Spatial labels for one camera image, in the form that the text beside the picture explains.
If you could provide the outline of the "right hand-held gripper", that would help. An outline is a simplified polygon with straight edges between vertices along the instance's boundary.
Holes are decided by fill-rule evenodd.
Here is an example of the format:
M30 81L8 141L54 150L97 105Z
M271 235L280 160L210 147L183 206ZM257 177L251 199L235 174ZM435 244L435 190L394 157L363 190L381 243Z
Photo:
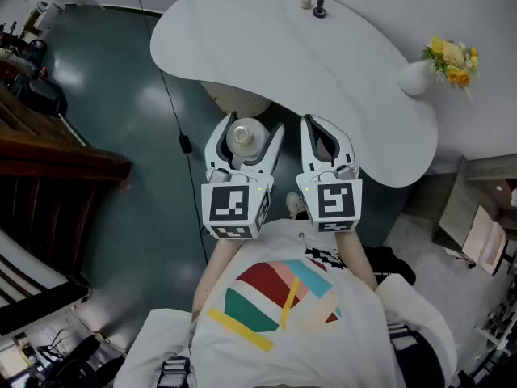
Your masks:
M314 115L300 122L301 165L296 177L309 220L318 233L353 231L362 209L363 181L350 138Z

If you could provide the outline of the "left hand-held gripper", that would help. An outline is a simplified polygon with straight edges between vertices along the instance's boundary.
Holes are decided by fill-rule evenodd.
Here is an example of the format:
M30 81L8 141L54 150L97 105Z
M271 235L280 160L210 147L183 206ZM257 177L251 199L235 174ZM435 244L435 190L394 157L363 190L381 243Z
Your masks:
M228 114L214 128L204 149L207 182L201 185L203 224L217 239L256 239L271 206L272 173L285 127L278 123L259 156L235 170L226 135L236 119L236 112Z

